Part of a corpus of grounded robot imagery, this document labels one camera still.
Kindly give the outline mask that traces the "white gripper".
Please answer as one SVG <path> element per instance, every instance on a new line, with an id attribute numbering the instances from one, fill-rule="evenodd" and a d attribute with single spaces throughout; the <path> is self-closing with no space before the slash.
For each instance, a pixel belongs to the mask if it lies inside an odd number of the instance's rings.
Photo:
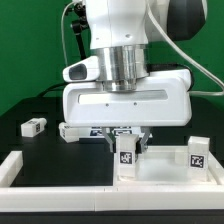
<path id="1" fill-rule="evenodd" d="M 91 56 L 63 70 L 65 121 L 73 127 L 103 127 L 102 134 L 115 152 L 116 138 L 109 127 L 141 127 L 139 153 L 148 147 L 153 126 L 183 126 L 192 116 L 187 69 L 155 71 L 137 80 L 136 89 L 107 92 L 98 81 L 98 58 Z"/>

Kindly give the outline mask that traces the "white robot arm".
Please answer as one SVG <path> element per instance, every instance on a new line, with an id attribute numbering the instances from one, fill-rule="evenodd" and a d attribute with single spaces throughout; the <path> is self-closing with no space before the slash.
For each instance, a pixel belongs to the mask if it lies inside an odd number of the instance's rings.
<path id="1" fill-rule="evenodd" d="M 92 55 L 63 70 L 65 121 L 73 127 L 183 126 L 191 118 L 186 70 L 150 72 L 146 46 L 192 38 L 205 24 L 206 0 L 73 0 L 91 31 Z"/>

